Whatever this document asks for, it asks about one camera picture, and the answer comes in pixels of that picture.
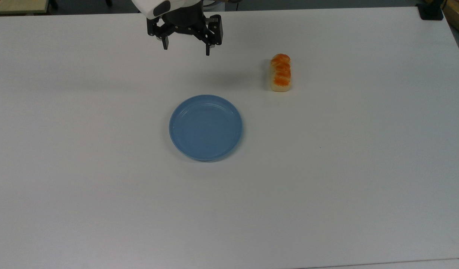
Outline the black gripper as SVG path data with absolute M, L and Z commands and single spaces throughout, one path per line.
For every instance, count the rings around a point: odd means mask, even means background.
M 205 17 L 202 4 L 181 7 L 164 15 L 164 23 L 159 26 L 161 17 L 147 18 L 147 33 L 162 42 L 163 49 L 168 50 L 169 36 L 173 33 L 197 35 L 205 44 L 206 56 L 211 48 L 222 44 L 222 17 L 219 14 Z

